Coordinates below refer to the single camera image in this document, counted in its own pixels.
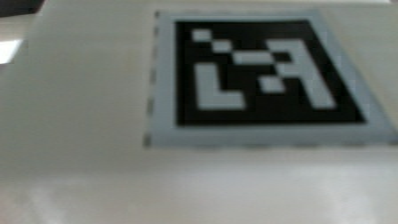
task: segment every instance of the white surface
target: white surface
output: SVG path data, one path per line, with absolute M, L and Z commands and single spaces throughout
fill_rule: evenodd
M 186 6 L 88 2 L 48 5 L 0 77 L 0 222 L 396 224 L 396 147 L 142 150 L 147 13 Z M 398 8 L 325 14 L 396 120 Z

